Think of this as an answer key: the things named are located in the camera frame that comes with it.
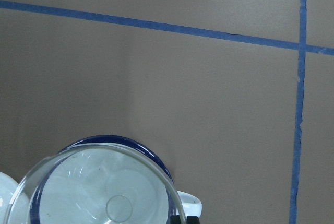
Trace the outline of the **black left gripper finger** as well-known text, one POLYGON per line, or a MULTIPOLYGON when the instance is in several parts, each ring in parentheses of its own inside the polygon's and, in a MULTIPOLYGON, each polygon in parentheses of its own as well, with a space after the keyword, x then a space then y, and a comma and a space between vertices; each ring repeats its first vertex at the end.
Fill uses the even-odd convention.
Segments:
POLYGON ((197 216, 187 216, 187 224, 200 224, 199 217, 197 217, 197 216))

